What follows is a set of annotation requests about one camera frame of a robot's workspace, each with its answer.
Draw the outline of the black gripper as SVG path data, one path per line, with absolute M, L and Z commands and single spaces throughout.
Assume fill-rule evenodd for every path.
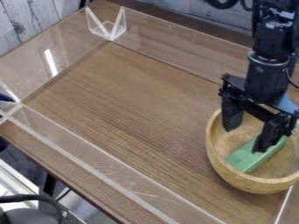
M 253 52 L 248 55 L 246 77 L 225 73 L 218 89 L 221 123 L 226 132 L 238 127 L 242 114 L 249 113 L 264 123 L 252 152 L 264 153 L 281 137 L 289 137 L 299 120 L 297 106 L 287 96 L 296 54 L 283 60 L 264 59 Z

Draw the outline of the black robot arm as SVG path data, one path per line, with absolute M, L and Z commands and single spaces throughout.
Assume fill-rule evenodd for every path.
M 221 123 L 233 130 L 250 114 L 264 123 L 252 151 L 265 152 L 281 137 L 292 135 L 299 105 L 287 94 L 299 58 L 299 0 L 253 0 L 252 50 L 246 76 L 221 76 Z

